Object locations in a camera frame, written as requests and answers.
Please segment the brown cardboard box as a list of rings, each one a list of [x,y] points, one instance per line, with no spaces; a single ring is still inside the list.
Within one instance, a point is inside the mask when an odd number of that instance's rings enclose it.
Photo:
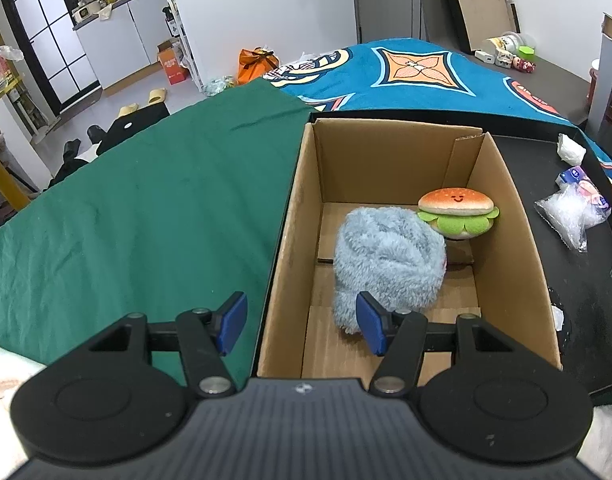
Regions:
[[[475,314],[561,362],[544,270],[492,136],[399,120],[308,122],[269,295],[263,378],[369,380],[365,290],[430,321]]]

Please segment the clear plastic bag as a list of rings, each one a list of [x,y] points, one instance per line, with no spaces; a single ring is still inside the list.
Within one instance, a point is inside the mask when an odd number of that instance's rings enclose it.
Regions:
[[[560,188],[542,200],[536,200],[538,214],[560,236],[564,245],[573,252],[587,251],[587,231],[599,224],[589,223],[587,202],[571,185]]]

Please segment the white tissue wad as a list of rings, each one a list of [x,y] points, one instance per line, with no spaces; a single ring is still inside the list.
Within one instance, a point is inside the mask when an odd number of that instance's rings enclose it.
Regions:
[[[571,167],[580,166],[586,155],[586,148],[580,145],[565,133],[558,134],[558,146],[556,152],[560,159]]]

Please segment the fluffy light blue plush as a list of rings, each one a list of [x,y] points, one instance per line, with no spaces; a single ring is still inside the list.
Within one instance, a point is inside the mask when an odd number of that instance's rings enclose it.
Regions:
[[[423,312],[437,299],[446,273],[444,238],[409,209],[360,207],[336,236],[333,319],[360,332],[356,297],[370,292],[390,312]]]

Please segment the green cloth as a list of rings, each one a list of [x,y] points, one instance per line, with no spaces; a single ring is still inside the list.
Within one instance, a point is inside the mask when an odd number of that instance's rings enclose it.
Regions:
[[[0,347],[49,364],[122,316],[248,298],[250,376],[310,108],[258,80],[100,155],[0,228]]]

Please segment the hamburger plush toy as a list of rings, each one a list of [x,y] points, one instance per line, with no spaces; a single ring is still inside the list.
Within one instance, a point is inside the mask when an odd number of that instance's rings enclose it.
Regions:
[[[470,188],[438,188],[420,198],[417,216],[445,238],[472,240],[492,228],[499,209]]]

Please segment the black white cushion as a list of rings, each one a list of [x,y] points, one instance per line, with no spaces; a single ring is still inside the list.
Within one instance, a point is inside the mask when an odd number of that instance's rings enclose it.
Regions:
[[[51,179],[49,188],[62,182],[75,171],[83,166],[90,164],[99,155],[112,150],[118,144],[125,142],[132,136],[150,128],[161,120],[169,116],[169,111],[164,102],[150,104],[143,108],[138,108],[131,113],[120,115],[112,123],[108,130],[103,130],[98,125],[88,128],[91,145],[91,157],[85,158],[79,154],[82,141],[74,139],[64,144],[62,154],[62,165],[56,175]]]

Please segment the blue tissue packet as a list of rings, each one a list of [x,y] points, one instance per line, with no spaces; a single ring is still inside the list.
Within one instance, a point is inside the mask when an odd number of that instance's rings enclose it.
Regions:
[[[610,204],[581,166],[573,166],[562,171],[556,177],[556,185],[559,188],[571,185],[574,191],[586,200],[589,223],[599,224],[609,218],[612,211]]]

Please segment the yellow slipper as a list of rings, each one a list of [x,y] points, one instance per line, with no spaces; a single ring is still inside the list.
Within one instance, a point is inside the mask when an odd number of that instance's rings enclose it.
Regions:
[[[121,117],[125,117],[127,115],[130,115],[132,113],[135,113],[136,110],[139,109],[139,104],[138,103],[131,103],[129,105],[125,105],[122,106],[120,108],[120,111],[118,112],[117,117],[121,118]]]
[[[148,105],[155,105],[164,103],[167,98],[167,90],[165,88],[158,88],[151,90],[149,93]]]

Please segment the blue patterned blanket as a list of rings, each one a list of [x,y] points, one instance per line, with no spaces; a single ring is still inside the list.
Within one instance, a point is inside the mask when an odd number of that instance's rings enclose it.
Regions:
[[[411,38],[304,55],[264,79],[322,112],[448,110],[570,123],[512,76]]]

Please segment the orange cardboard box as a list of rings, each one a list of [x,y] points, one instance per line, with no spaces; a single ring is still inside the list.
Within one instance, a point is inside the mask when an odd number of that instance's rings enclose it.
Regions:
[[[190,77],[181,64],[178,41],[166,40],[157,46],[157,58],[170,84],[180,84]]]

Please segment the orange bag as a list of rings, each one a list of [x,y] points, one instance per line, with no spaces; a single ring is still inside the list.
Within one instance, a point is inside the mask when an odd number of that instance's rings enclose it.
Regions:
[[[238,58],[238,72],[236,73],[236,84],[242,86],[248,82],[276,70],[280,65],[279,59],[273,50],[255,48],[253,50],[242,49]]]

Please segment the red white small box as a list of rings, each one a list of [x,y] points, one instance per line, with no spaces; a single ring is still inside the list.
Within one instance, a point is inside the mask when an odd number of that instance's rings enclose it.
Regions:
[[[515,56],[512,58],[511,66],[514,70],[517,70],[521,73],[531,74],[534,72],[536,65],[529,60],[524,60],[524,58],[520,58],[519,56]]]

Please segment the green lidded container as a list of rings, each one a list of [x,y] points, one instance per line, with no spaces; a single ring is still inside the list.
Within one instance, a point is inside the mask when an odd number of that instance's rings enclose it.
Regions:
[[[516,55],[522,60],[533,61],[535,58],[535,50],[529,46],[519,46],[516,49]]]

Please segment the black framed glass door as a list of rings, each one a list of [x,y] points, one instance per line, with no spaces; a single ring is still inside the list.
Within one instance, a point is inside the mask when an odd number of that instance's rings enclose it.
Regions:
[[[1,0],[18,47],[53,114],[99,87],[64,0]]]

